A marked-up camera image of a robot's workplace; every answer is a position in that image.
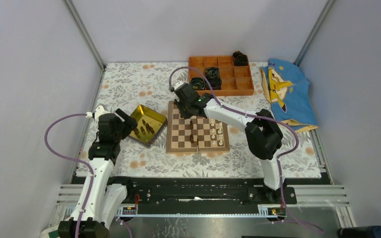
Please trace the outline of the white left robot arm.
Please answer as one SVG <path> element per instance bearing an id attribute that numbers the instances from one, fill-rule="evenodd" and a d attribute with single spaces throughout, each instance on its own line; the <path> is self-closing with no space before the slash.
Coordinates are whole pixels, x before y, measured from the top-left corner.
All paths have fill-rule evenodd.
<path id="1" fill-rule="evenodd" d="M 96 138 L 88 150 L 89 173 L 70 220 L 75 221 L 75 233 L 87 223 L 100 224 L 108 230 L 120 204 L 133 200 L 134 191 L 127 185 L 109 185 L 108 181 L 121 151 L 120 142 L 137 127 L 137 121 L 121 109 L 113 113 L 99 105 L 87 113 L 98 125 Z"/>

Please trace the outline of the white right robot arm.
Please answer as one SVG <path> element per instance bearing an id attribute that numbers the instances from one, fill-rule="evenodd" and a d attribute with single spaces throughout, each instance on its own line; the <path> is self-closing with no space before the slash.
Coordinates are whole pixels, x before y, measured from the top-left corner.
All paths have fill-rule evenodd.
<path id="1" fill-rule="evenodd" d="M 210 93 L 198 94 L 185 82 L 170 85 L 169 90 L 176 94 L 174 104 L 180 115 L 189 119 L 193 116 L 215 119 L 233 126 L 246 135 L 250 152 L 260 159 L 263 169 L 265 198 L 277 204 L 284 198 L 284 176 L 275 153 L 282 146 L 283 133 L 268 110 L 247 111 L 227 104 Z"/>

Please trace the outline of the gold tin box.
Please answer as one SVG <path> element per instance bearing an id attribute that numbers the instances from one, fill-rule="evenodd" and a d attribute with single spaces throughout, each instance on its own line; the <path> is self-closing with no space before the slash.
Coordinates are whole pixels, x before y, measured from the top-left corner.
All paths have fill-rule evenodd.
<path id="1" fill-rule="evenodd" d="M 129 138 L 144 147 L 150 148 L 167 126 L 167 117 L 144 105 L 138 105 L 130 115 L 136 119 L 137 127 Z"/>

